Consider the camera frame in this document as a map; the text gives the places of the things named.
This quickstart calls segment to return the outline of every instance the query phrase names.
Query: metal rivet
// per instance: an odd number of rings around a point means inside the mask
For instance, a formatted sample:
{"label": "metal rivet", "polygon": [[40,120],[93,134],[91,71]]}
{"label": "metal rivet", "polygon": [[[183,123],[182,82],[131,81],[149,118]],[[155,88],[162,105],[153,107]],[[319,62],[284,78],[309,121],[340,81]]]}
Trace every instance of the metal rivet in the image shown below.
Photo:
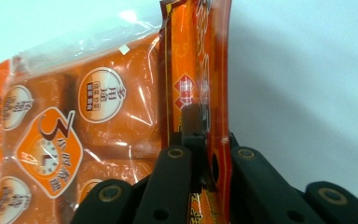
{"label": "metal rivet", "polygon": [[238,154],[247,160],[253,159],[255,157],[255,153],[253,151],[245,148],[238,150]]}
{"label": "metal rivet", "polygon": [[181,158],[183,157],[183,151],[178,148],[168,150],[168,156],[172,158]]}
{"label": "metal rivet", "polygon": [[123,194],[123,188],[118,185],[109,185],[100,190],[98,194],[101,201],[104,203],[110,203],[120,198]]}
{"label": "metal rivet", "polygon": [[336,205],[345,205],[348,203],[347,197],[341,192],[335,189],[330,188],[320,188],[318,189],[319,195],[326,201],[336,204]]}

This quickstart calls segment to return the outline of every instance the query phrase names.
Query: circular label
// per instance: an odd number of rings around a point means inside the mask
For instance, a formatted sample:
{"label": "circular label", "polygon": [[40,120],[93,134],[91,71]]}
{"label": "circular label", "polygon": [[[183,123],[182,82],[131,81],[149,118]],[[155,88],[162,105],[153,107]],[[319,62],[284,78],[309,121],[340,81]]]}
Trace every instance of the circular label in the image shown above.
{"label": "circular label", "polygon": [[80,191],[80,197],[78,200],[78,203],[83,202],[83,200],[86,198],[86,196],[90,193],[90,191],[99,183],[103,182],[100,179],[91,179],[89,181],[87,181],[84,185],[83,188]]}
{"label": "circular label", "polygon": [[12,223],[28,208],[31,201],[28,186],[14,176],[6,176],[0,182],[0,224]]}
{"label": "circular label", "polygon": [[27,88],[18,85],[8,91],[4,103],[3,126],[5,130],[12,130],[21,124],[32,107],[33,99]]}
{"label": "circular label", "polygon": [[78,93],[78,106],[83,119],[102,123],[118,113],[126,98],[126,88],[117,72],[96,68],[83,78]]}

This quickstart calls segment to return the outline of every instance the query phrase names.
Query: food package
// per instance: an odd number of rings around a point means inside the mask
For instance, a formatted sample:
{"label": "food package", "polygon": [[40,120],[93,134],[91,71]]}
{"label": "food package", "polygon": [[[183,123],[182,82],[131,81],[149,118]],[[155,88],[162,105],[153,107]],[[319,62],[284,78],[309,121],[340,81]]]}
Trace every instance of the food package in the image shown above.
{"label": "food package", "polygon": [[188,105],[200,110],[208,157],[189,223],[228,223],[230,3],[112,12],[0,63],[0,224],[70,223],[98,183],[138,183]]}

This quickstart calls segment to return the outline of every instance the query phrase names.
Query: plastic wrapper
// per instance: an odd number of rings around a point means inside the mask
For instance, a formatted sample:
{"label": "plastic wrapper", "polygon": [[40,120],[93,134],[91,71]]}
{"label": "plastic wrapper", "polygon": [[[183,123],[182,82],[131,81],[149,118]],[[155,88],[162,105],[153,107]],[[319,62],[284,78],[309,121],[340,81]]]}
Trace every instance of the plastic wrapper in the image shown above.
{"label": "plastic wrapper", "polygon": [[230,2],[113,12],[1,63],[0,223],[69,223],[99,182],[150,175],[193,104],[209,164],[189,223],[228,223]]}
{"label": "plastic wrapper", "polygon": [[0,67],[0,223],[69,223],[97,183],[150,175],[161,18],[159,4],[113,13]]}
{"label": "plastic wrapper", "polygon": [[166,133],[179,132],[182,109],[196,104],[206,137],[208,168],[191,194],[190,223],[228,223],[231,161],[227,119],[227,28],[230,0],[179,0],[168,4]]}

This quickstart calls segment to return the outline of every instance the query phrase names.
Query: white wall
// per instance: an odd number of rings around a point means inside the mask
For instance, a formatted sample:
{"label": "white wall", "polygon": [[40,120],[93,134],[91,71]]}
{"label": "white wall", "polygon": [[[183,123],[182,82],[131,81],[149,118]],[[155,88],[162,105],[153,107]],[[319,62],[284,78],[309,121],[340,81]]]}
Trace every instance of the white wall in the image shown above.
{"label": "white wall", "polygon": [[230,129],[293,186],[358,197],[358,1],[234,0]]}

